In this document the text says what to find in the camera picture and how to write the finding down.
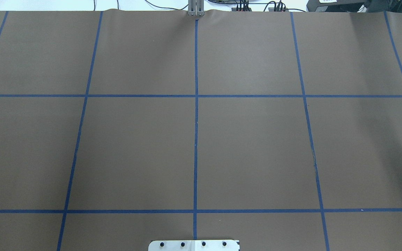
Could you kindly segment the brown paper table cover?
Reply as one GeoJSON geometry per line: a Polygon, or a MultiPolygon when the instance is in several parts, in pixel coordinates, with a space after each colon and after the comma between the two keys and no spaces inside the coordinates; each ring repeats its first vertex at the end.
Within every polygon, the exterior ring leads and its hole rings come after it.
{"type": "Polygon", "coordinates": [[[0,251],[402,251],[402,13],[0,11],[0,251]]]}

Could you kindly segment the aluminium frame post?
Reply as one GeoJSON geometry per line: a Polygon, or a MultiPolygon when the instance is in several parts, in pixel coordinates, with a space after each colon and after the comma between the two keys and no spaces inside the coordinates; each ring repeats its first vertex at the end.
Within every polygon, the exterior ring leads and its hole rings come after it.
{"type": "Polygon", "coordinates": [[[204,0],[188,1],[188,16],[204,16],[204,0]]]}

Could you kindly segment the black box with label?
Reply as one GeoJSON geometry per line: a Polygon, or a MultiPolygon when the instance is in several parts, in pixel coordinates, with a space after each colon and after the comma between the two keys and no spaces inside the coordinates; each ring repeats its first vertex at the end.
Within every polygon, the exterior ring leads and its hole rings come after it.
{"type": "Polygon", "coordinates": [[[308,12],[350,12],[362,9],[366,0],[308,0],[308,12]]]}

